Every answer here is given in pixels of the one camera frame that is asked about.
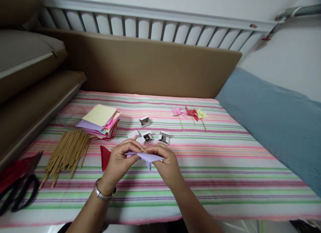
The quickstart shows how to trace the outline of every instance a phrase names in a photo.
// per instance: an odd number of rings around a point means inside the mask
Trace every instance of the pinwheel stick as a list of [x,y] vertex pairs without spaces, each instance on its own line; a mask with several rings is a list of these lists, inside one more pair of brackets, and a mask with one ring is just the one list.
[[183,124],[182,124],[182,121],[181,121],[181,117],[180,117],[180,116],[178,116],[178,118],[180,119],[181,126],[182,126],[182,128],[183,128],[183,131],[185,131],[185,129],[184,129],[184,127],[183,127]]
[[193,119],[194,125],[196,126],[196,124],[195,124],[195,120],[194,120],[194,117],[193,117],[193,116],[191,116],[191,117],[192,117],[192,119]]
[[204,121],[203,121],[203,119],[201,119],[201,120],[202,120],[202,123],[204,125],[205,131],[207,132],[207,129],[206,129],[205,124],[204,124]]

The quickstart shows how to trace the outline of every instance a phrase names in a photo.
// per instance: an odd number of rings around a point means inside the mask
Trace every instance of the red scissors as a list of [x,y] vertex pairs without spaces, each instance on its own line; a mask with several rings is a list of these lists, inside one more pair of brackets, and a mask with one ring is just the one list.
[[[14,183],[12,183],[11,185],[9,185],[1,194],[0,194],[0,200],[2,200],[2,198],[10,191],[10,194],[8,195],[8,198],[4,201],[2,207],[0,208],[0,216],[2,216],[6,210],[9,208],[9,205],[11,203],[14,203],[12,208],[11,208],[11,212],[17,212],[19,210],[22,210],[26,207],[28,207],[32,201],[34,200],[34,198],[37,195],[38,192],[38,188],[39,188],[39,180],[36,177],[36,175],[34,174],[34,170],[36,169],[41,156],[43,154],[43,151],[39,152],[34,159],[32,160],[32,162],[30,163],[30,166],[28,167],[27,172],[23,175],[23,177],[17,179]],[[34,182],[33,185],[33,191],[31,193],[30,198],[27,200],[27,202],[23,205],[20,206],[21,202],[24,200],[24,197],[27,193],[27,190],[29,188],[29,186],[31,185],[31,183]]]

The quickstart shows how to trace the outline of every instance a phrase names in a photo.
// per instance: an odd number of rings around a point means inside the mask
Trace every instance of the metal pipe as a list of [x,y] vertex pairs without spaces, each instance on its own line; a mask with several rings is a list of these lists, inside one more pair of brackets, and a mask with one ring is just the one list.
[[281,11],[276,17],[275,20],[280,20],[284,17],[296,17],[296,16],[309,16],[321,14],[321,4],[313,6],[304,6],[304,7],[291,7]]

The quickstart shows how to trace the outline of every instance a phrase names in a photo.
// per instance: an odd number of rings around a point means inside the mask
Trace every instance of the radiator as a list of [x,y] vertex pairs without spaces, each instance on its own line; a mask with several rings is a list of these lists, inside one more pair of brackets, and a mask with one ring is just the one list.
[[276,22],[141,8],[92,0],[43,0],[38,26],[217,47],[246,55]]

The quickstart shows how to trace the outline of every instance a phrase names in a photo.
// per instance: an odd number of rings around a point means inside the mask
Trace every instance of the bed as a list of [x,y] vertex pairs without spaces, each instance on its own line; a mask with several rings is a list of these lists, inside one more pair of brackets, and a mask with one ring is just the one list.
[[[111,150],[134,130],[160,130],[173,136],[173,150],[188,185],[206,210],[217,219],[320,219],[321,199],[294,173],[272,156],[237,123],[215,99],[175,98],[79,91],[60,114],[26,149],[23,157],[44,150],[36,169],[40,180],[61,135],[94,105],[116,107],[122,114],[112,141],[92,140],[82,169],[72,180],[62,172],[56,186],[47,180],[27,209],[7,212],[0,227],[55,225],[72,221],[97,178],[102,175],[100,145]],[[171,107],[201,108],[209,118],[195,127],[191,118],[172,116]],[[138,119],[149,116],[141,129]],[[145,224],[181,218],[175,199],[155,167],[138,161],[117,185],[106,219],[109,223]]]

